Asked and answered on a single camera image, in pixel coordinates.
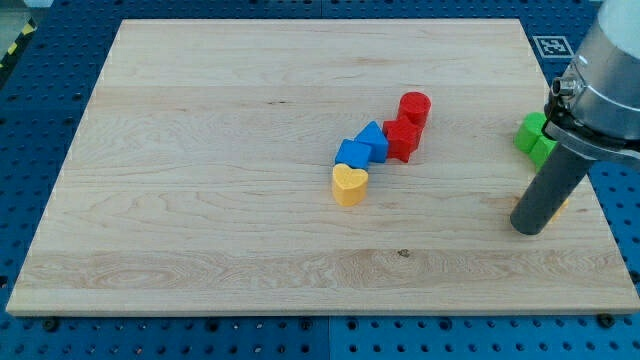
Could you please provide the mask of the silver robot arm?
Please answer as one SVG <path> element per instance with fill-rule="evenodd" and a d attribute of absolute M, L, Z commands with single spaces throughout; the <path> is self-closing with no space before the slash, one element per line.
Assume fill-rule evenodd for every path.
<path fill-rule="evenodd" d="M 639 169 L 639 0 L 606 0 L 545 105 L 554 157 Z"/>

